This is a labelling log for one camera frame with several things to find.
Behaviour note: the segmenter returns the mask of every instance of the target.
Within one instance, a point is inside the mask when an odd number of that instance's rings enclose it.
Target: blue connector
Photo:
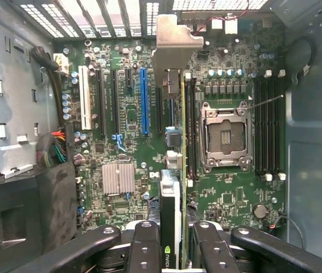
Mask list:
[[[149,135],[150,124],[148,120],[148,87],[147,87],[147,69],[139,70],[139,79],[141,81],[141,112],[142,112],[142,134]]]

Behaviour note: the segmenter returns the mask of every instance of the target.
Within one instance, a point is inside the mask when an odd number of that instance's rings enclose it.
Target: screw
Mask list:
[[[238,232],[241,233],[241,234],[243,234],[243,235],[247,235],[247,234],[250,233],[247,229],[244,229],[244,228],[238,229]]]
[[[70,49],[68,49],[67,47],[65,47],[65,48],[63,49],[63,54],[65,54],[65,55],[70,54]]]
[[[203,229],[207,229],[209,227],[209,224],[207,222],[201,222],[199,224]]]

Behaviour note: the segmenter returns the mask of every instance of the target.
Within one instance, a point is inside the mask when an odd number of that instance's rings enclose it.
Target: white connector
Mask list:
[[[92,111],[90,108],[90,91],[88,81],[88,67],[79,65],[79,88],[80,88],[80,109],[81,129],[92,129]]]

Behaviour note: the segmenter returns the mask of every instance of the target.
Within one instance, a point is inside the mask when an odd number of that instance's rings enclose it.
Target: small component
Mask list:
[[[70,49],[69,49],[69,48],[67,48],[67,47],[65,47],[65,48],[63,49],[63,54],[65,54],[65,55],[69,55],[69,54],[70,54]]]
[[[71,105],[71,102],[63,101],[63,107],[69,107],[70,105]]]
[[[210,69],[209,71],[208,71],[208,75],[209,75],[209,77],[214,77],[214,75],[216,74],[216,72],[214,71],[214,70],[212,70],[212,69]]]
[[[212,94],[213,94],[213,95],[218,94],[218,85],[213,85],[213,88],[212,88]]]
[[[84,219],[83,219],[83,222],[84,222],[84,223],[88,222],[92,216],[93,216],[93,212],[92,212],[91,210],[89,210],[89,211],[86,213],[86,215],[85,215],[85,217],[84,217]]]
[[[232,94],[232,93],[233,93],[233,86],[227,85],[227,94]]]
[[[264,76],[264,78],[269,78],[269,77],[271,77],[272,75],[273,75],[272,70],[266,70],[266,73],[265,73],[265,75],[263,75],[263,76]]]
[[[228,77],[232,77],[233,76],[233,69],[228,69],[226,74]]]
[[[63,108],[63,113],[67,114],[71,111],[71,109],[69,107],[64,107]]]
[[[269,209],[262,203],[256,203],[252,207],[252,213],[257,219],[264,219],[268,215]]]
[[[103,143],[95,144],[95,152],[103,153],[104,152],[104,144]]]
[[[167,144],[167,147],[180,147],[181,146],[180,130],[167,130],[166,144]]]
[[[80,135],[80,139],[81,140],[86,140],[88,138],[88,135],[87,134],[81,134]]]
[[[206,85],[205,86],[205,94],[209,95],[211,91],[212,91],[212,87],[210,85]]]
[[[233,93],[234,94],[239,94],[240,93],[240,85],[239,84],[235,84],[233,86]]]
[[[272,174],[270,174],[270,173],[266,173],[266,174],[265,174],[265,179],[266,179],[266,181],[270,182],[270,181],[272,181],[272,180],[273,180],[273,175],[272,175]]]
[[[145,192],[145,193],[143,194],[143,199],[145,199],[145,200],[150,199],[150,193],[149,193],[149,192]]]
[[[279,74],[277,75],[278,78],[282,78],[286,76],[286,71],[285,69],[280,69]]]
[[[237,71],[236,71],[236,76],[237,77],[241,77],[243,75],[243,71],[241,70],[241,69],[238,69]]]
[[[286,174],[285,174],[285,173],[280,172],[280,173],[278,173],[278,176],[279,176],[279,179],[280,179],[281,181],[285,181],[285,180],[286,180]]]
[[[241,85],[241,93],[246,94],[246,92],[247,92],[247,86],[245,84],[242,84]]]
[[[73,71],[73,72],[71,72],[71,77],[78,78],[79,77],[79,73],[77,73],[76,71]]]
[[[71,96],[69,94],[62,94],[61,98],[65,101],[65,100],[70,100]]]
[[[69,75],[69,58],[62,53],[54,53],[53,60],[59,65],[59,68],[56,72],[67,77]]]
[[[68,121],[69,119],[71,119],[71,115],[70,114],[64,114],[63,119]]]

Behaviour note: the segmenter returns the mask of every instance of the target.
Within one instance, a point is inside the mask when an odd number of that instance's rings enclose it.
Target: cable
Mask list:
[[[302,249],[305,250],[305,240],[304,240],[304,236],[302,231],[300,230],[300,228],[298,227],[298,225],[295,223],[295,221],[293,221],[292,219],[290,219],[289,217],[285,216],[285,215],[280,215],[279,217],[276,218],[275,222],[270,226],[271,229],[275,228],[277,223],[281,220],[281,219],[286,219],[288,221],[290,221],[293,226],[296,228],[296,230],[298,231],[299,235],[300,235],[300,239],[302,240]]]
[[[247,0],[247,8],[240,14],[240,15],[235,15],[234,17],[231,18],[223,18],[223,17],[210,17],[195,33],[193,36],[196,36],[206,25],[209,23],[211,20],[217,19],[217,20],[223,20],[223,21],[231,21],[231,20],[236,20],[242,16],[244,16],[247,12],[248,9],[250,8],[250,0]]]

